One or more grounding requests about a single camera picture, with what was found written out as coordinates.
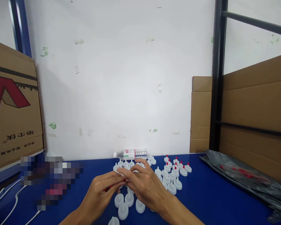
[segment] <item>white wall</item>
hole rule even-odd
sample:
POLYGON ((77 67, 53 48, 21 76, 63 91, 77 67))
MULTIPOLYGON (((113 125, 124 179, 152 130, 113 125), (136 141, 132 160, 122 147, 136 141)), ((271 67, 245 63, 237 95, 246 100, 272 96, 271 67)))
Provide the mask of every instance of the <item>white wall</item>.
POLYGON ((25 4, 49 156, 110 158, 124 148, 189 153, 192 76, 211 76, 214 0, 25 4), (48 56, 40 56, 43 47, 48 56))
POLYGON ((0 42, 16 49, 8 0, 0 0, 0 42))
MULTIPOLYGON (((228 11, 281 26, 281 0, 229 0, 228 11)), ((226 32, 224 74, 281 55, 281 35, 232 19, 226 32)))

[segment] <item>water bottle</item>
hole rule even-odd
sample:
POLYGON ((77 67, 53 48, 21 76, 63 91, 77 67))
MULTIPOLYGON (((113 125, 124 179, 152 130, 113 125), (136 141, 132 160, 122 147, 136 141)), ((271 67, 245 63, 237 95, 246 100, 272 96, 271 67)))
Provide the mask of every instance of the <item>water bottle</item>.
POLYGON ((121 160, 148 159, 148 152, 147 149, 124 149, 120 152, 114 152, 113 157, 121 160))

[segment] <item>person's left hand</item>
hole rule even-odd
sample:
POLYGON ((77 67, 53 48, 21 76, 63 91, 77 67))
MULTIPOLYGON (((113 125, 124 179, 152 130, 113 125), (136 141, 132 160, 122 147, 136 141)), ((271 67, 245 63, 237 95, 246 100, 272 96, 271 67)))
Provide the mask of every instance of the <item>person's left hand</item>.
POLYGON ((115 171, 95 177, 81 205, 60 224, 92 224, 101 216, 113 194, 126 185, 126 179, 115 171))

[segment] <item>cardboard box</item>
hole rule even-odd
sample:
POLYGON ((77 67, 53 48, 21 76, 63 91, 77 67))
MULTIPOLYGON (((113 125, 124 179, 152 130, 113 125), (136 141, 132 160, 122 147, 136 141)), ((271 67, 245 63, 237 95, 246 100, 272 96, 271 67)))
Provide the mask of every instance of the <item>cardboard box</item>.
MULTIPOLYGON (((281 132, 281 56, 229 73, 222 121, 281 132)), ((281 137, 221 127, 220 152, 281 182, 281 137)))
POLYGON ((212 77, 193 77, 191 93, 190 152, 209 149, 212 77))
POLYGON ((43 149, 32 58, 0 43, 0 168, 43 149))

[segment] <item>hand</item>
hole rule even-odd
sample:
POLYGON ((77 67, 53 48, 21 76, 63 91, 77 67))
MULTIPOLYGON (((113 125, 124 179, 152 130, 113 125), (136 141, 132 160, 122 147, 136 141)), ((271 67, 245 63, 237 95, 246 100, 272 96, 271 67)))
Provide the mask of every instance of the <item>hand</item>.
POLYGON ((136 164, 130 170, 118 168, 117 171, 130 180, 126 185, 133 190, 142 203, 154 212, 163 213, 167 210, 166 207, 173 195, 164 188, 146 160, 136 159, 135 162, 143 163, 145 169, 136 164))
POLYGON ((124 182, 126 179, 126 177, 115 171, 95 177, 81 205, 69 214, 60 225, 92 224, 101 216, 113 194, 116 191, 120 193, 119 188, 126 185, 124 182))

